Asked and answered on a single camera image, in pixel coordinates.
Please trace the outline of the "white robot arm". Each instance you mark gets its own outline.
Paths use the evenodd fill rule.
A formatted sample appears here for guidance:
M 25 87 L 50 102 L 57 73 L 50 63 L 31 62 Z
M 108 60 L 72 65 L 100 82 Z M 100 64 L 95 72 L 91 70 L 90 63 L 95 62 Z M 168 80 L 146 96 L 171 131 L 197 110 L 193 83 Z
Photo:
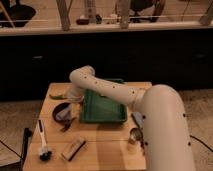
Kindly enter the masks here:
M 71 102 L 79 102 L 89 89 L 142 115 L 147 171 L 196 171 L 185 107 L 172 87 L 157 84 L 144 89 L 111 82 L 97 78 L 91 66 L 73 70 L 69 79 Z

